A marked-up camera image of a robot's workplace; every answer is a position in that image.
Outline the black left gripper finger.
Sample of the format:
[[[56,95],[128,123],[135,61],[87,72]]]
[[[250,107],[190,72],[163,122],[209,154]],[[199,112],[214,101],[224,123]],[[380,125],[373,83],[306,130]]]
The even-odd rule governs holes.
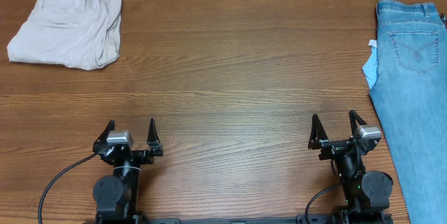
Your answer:
[[[151,118],[149,123],[149,130],[147,135],[147,144],[149,146],[159,146],[160,145],[160,139],[156,131],[156,124],[154,118]]]
[[[98,136],[94,144],[106,142],[109,133],[114,129],[115,129],[115,121],[111,119],[108,125],[105,127],[105,130]]]

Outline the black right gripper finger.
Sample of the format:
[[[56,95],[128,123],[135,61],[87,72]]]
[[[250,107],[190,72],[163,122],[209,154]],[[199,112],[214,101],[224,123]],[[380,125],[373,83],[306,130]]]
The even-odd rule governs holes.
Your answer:
[[[329,140],[324,127],[317,114],[312,116],[312,129],[309,137],[310,142],[327,142]]]
[[[367,125],[367,122],[363,120],[355,110],[349,111],[349,120],[352,135],[360,135],[360,132],[363,130],[363,126]]]

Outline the blue denim jeans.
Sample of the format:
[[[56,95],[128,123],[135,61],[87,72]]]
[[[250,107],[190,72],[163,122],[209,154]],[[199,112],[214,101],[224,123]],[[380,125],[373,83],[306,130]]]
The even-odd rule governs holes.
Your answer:
[[[412,223],[446,222],[446,24],[433,3],[376,5],[370,96]]]

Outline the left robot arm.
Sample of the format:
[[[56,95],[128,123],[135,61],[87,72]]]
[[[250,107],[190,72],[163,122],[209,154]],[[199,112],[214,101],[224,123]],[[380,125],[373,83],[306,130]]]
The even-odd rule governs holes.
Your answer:
[[[111,175],[100,178],[94,185],[96,223],[147,223],[147,217],[137,210],[140,167],[151,165],[163,155],[155,121],[149,124],[148,149],[133,150],[133,138],[127,130],[115,130],[110,121],[93,145],[102,161],[113,166]]]

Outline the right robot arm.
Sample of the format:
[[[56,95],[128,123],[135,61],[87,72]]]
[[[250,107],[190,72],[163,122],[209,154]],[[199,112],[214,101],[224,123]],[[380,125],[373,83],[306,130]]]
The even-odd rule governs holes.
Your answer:
[[[312,116],[312,129],[308,148],[320,150],[320,160],[329,160],[331,169],[339,177],[339,183],[315,194],[305,207],[305,221],[310,223],[309,209],[321,195],[342,188],[344,206],[335,207],[326,223],[345,224],[393,224],[390,207],[393,178],[381,171],[367,171],[362,157],[374,150],[381,139],[381,131],[364,121],[355,110],[349,111],[351,135],[345,140],[329,140],[317,114]]]

